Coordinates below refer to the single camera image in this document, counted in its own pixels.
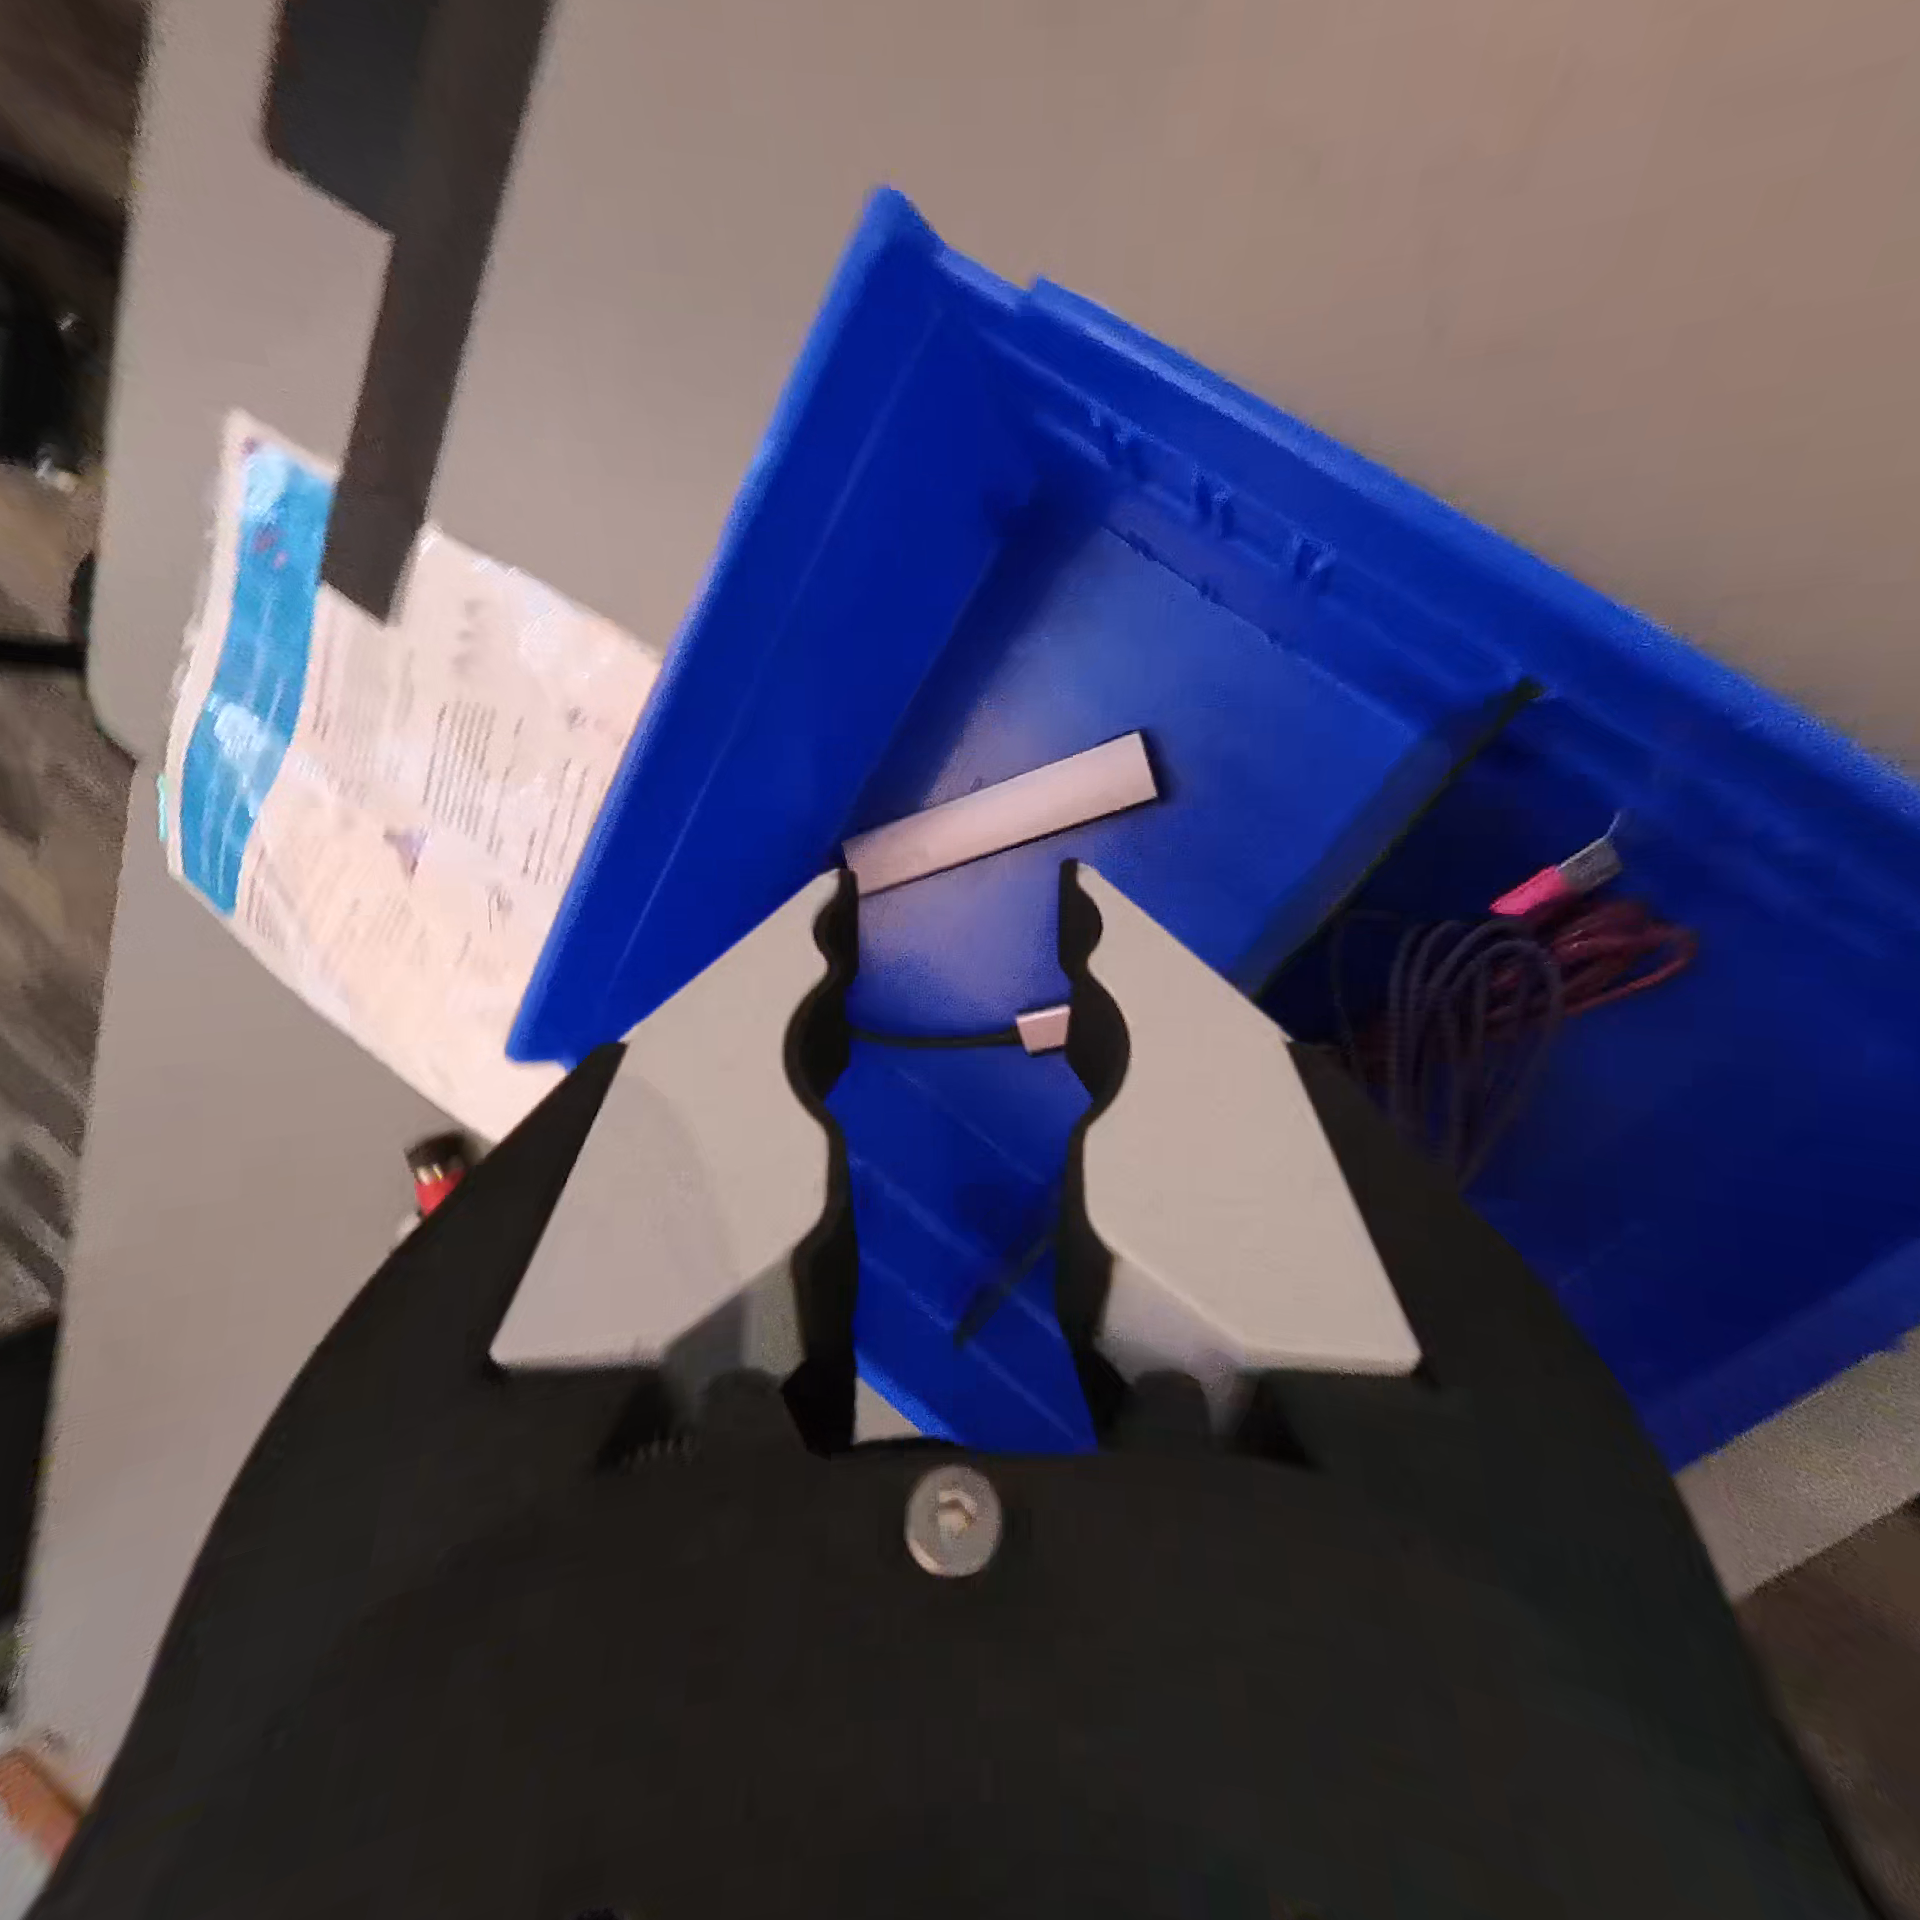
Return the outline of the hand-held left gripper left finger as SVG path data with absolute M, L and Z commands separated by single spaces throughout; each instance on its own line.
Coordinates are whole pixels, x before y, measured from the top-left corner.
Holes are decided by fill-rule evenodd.
M 660 1361 L 793 1280 L 844 1167 L 857 891 L 808 880 L 635 1021 L 492 1342 L 533 1370 Z

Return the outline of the blue plastic bin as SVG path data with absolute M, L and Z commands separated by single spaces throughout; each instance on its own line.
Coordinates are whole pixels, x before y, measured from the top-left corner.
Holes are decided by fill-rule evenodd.
M 865 830 L 1142 731 L 1160 801 L 860 907 L 852 1023 L 973 1033 L 1065 992 L 1082 856 L 1409 1114 L 1491 1061 L 1443 961 L 1621 830 L 1694 934 L 1574 1014 L 1476 1211 L 1673 1466 L 1916 1330 L 1918 800 L 1810 713 L 1048 281 L 865 207 L 642 707 L 508 1041 L 576 1065 Z M 938 1432 L 1078 1448 L 1052 1255 L 1088 1103 L 1019 1048 L 852 1045 L 862 1373 Z

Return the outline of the printed paper sheet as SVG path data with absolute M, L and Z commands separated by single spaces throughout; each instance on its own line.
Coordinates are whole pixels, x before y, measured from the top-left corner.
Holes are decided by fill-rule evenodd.
M 169 873 L 470 1135 L 658 648 L 427 522 L 389 617 L 322 583 L 336 470 L 229 411 L 157 784 Z

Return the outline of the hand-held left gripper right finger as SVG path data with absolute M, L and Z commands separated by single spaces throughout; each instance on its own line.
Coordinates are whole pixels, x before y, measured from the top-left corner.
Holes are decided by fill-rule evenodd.
M 1283 1031 L 1064 863 L 1064 1330 L 1121 1373 L 1410 1373 L 1419 1338 Z

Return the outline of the grey usb hub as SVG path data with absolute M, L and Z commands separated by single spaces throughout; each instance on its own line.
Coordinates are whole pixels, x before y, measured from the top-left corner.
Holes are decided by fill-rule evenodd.
M 1146 733 L 1129 731 L 857 832 L 844 843 L 842 858 L 860 893 L 890 893 L 1149 807 L 1160 798 Z

